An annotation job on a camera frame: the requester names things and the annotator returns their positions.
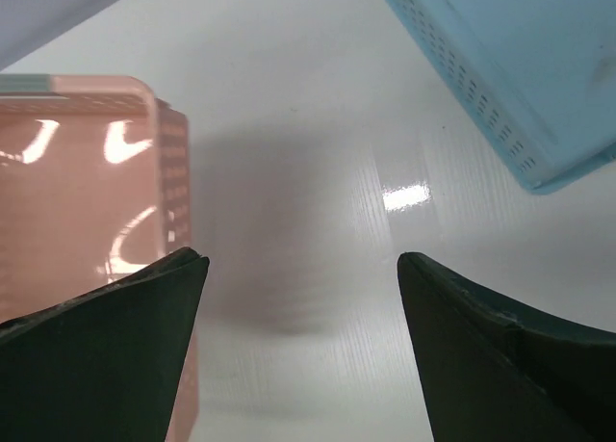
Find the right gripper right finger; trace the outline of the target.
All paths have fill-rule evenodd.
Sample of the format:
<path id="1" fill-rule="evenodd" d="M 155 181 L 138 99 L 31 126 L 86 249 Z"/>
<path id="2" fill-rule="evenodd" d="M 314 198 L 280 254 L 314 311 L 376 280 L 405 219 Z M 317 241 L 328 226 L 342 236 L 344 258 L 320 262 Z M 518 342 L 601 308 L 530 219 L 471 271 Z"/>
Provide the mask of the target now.
<path id="1" fill-rule="evenodd" d="M 398 286 L 437 441 L 611 441 L 615 336 L 514 300 L 418 252 Z"/>

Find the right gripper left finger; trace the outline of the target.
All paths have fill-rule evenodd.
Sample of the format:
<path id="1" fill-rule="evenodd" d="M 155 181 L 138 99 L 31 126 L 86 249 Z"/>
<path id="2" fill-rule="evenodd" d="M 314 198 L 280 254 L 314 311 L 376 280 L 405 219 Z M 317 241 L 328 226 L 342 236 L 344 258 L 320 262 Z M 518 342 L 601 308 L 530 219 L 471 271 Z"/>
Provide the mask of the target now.
<path id="1" fill-rule="evenodd" d="M 180 248 L 1 326 L 5 441 L 167 437 L 209 260 Z"/>

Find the blue plastic basket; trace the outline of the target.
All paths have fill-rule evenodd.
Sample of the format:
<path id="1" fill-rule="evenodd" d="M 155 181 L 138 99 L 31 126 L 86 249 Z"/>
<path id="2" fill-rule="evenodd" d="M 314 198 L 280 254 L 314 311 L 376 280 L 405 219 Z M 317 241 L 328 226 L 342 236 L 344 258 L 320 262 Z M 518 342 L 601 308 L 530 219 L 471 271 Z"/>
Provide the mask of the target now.
<path id="1" fill-rule="evenodd" d="M 615 158 L 615 0 L 385 0 L 519 184 Z"/>

